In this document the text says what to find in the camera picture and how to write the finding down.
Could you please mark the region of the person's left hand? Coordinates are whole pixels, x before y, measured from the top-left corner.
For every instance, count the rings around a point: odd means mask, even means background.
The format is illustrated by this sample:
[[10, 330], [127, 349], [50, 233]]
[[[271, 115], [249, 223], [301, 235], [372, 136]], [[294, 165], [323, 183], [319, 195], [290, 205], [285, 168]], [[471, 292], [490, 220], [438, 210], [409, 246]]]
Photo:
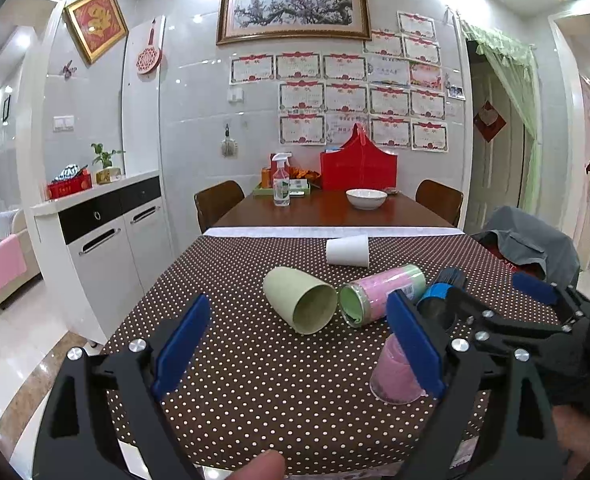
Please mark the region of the person's left hand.
[[286, 476], [284, 457], [277, 451], [268, 450], [248, 464], [232, 472], [228, 480], [283, 480]]

